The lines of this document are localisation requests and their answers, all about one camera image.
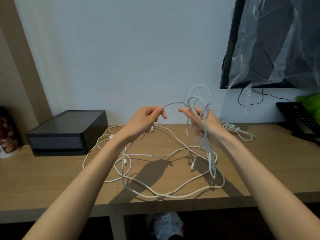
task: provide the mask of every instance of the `wooden desk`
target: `wooden desk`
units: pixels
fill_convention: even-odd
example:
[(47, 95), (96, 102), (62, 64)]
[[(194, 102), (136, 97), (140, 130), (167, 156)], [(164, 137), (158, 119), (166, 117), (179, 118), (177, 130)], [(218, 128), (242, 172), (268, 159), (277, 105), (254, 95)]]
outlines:
[[(165, 125), (187, 145), (197, 145), (186, 137), (185, 125)], [(241, 129), (257, 136), (252, 142), (241, 141), (290, 191), (303, 202), (320, 202), (320, 147), (295, 138), (274, 124), (241, 124)], [(156, 128), (139, 138), (129, 153), (166, 155), (181, 148), (165, 129)], [(92, 151), (88, 162), (97, 153)], [(144, 199), (123, 189), (121, 181), (105, 183), (91, 216), (110, 216), (115, 239), (125, 239), (124, 216), (167, 211), (191, 211), (254, 206), (246, 186), (226, 156), (217, 148), (218, 168), (226, 178), (222, 189), (207, 190), (184, 199)], [(202, 159), (190, 165), (193, 156), (187, 150), (176, 155), (155, 159), (135, 157), (128, 176), (139, 179), (156, 192), (167, 193), (188, 179), (207, 170)], [(25, 146), (15, 156), (0, 160), (0, 222), (35, 221), (42, 212), (81, 171), (84, 156), (34, 157)], [(107, 179), (117, 178), (112, 170)], [(174, 195), (185, 195), (208, 183), (221, 184), (217, 173), (213, 182), (209, 175), (198, 178)], [(151, 193), (134, 182), (128, 186), (146, 195)]]

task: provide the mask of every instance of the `person's left hand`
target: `person's left hand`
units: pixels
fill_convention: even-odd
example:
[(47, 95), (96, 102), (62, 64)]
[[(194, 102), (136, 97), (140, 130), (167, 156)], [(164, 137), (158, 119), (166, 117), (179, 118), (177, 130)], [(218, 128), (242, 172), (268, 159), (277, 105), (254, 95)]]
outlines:
[(129, 141), (134, 141), (142, 133), (149, 132), (154, 122), (158, 121), (160, 115), (164, 119), (167, 118), (163, 107), (155, 105), (141, 107), (121, 129), (121, 133), (126, 135)]

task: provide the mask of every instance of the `hand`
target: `hand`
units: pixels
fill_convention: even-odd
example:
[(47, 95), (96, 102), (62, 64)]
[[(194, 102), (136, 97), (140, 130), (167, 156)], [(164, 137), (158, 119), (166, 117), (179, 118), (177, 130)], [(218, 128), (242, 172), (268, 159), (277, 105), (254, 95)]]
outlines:
[[(191, 126), (194, 129), (194, 133), (198, 136), (202, 136), (205, 131), (204, 119), (200, 117), (201, 108), (195, 107), (194, 110), (197, 114), (191, 111), (189, 108), (180, 108), (179, 112), (184, 113), (186, 117), (191, 120)], [(229, 134), (221, 125), (220, 121), (214, 115), (211, 110), (208, 110), (206, 117), (206, 124), (208, 128), (208, 138), (216, 146), (219, 146), (219, 139), (222, 136)]]
[(134, 141), (142, 133), (149, 132), (154, 122), (158, 121), (160, 115), (164, 119), (167, 118), (163, 107), (155, 105), (141, 107), (120, 132), (126, 135), (129, 142)]

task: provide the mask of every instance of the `black desk phone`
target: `black desk phone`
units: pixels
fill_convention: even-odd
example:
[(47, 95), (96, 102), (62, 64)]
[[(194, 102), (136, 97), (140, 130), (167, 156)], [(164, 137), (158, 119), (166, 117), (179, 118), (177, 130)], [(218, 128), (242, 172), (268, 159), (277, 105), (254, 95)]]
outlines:
[(301, 103), (276, 103), (276, 105), (287, 119), (286, 122), (280, 122), (278, 125), (290, 130), (291, 135), (320, 146), (320, 125)]

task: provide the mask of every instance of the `black box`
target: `black box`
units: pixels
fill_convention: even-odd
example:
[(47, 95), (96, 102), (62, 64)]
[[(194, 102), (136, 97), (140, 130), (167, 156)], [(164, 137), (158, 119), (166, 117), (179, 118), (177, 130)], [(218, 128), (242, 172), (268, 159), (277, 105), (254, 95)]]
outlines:
[(67, 110), (26, 137), (35, 156), (86, 155), (107, 127), (105, 110)]

